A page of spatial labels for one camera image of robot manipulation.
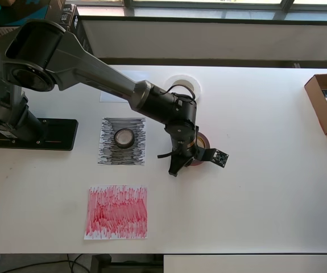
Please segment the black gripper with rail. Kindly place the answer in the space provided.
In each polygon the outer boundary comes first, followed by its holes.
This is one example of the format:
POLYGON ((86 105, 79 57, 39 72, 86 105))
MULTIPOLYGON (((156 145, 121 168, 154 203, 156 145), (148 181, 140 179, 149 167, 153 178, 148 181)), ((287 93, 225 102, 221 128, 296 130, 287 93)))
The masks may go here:
POLYGON ((188 167, 194 161, 194 156, 197 152, 195 146, 190 148, 178 145, 175 147, 171 154, 171 161, 168 173, 174 177, 183 167, 188 167))

